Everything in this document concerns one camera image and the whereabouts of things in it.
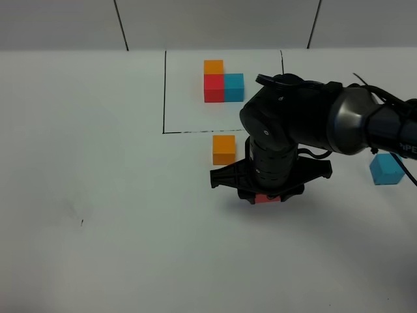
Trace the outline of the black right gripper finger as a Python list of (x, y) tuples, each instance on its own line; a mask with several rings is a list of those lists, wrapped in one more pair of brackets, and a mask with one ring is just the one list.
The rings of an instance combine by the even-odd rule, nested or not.
[(303, 194), (304, 189), (305, 189), (304, 185), (299, 185), (295, 188), (292, 188), (292, 189), (290, 189), (290, 190), (288, 190), (288, 191), (286, 191), (286, 192), (284, 192), (283, 194), (280, 195), (280, 201), (285, 202), (293, 196), (301, 195), (301, 194)]
[(238, 190), (237, 190), (237, 193), (238, 193), (238, 197), (239, 197), (241, 200), (246, 200), (246, 201), (248, 201), (251, 205), (254, 205), (254, 204), (255, 204), (255, 200), (256, 200), (256, 193), (253, 193), (253, 192), (248, 192), (248, 191), (246, 191), (246, 190), (241, 190), (241, 189), (238, 189)]

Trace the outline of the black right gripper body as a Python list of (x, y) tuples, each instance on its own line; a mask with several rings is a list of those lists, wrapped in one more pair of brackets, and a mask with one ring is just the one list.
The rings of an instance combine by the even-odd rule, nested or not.
[(332, 166), (324, 158), (306, 158), (308, 149), (292, 145), (281, 151), (261, 147), (251, 136), (245, 141), (245, 157), (210, 172), (212, 188), (227, 186), (256, 194), (280, 196), (284, 192), (318, 179), (330, 178)]

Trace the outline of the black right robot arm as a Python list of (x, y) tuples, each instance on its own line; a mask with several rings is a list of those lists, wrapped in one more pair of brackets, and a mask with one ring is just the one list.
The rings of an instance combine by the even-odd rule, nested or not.
[(261, 89), (243, 106), (245, 157), (212, 170), (212, 187), (235, 188), (242, 200), (285, 201), (332, 174), (332, 153), (384, 150), (416, 158), (416, 101), (368, 85), (319, 83), (294, 74), (258, 75)]

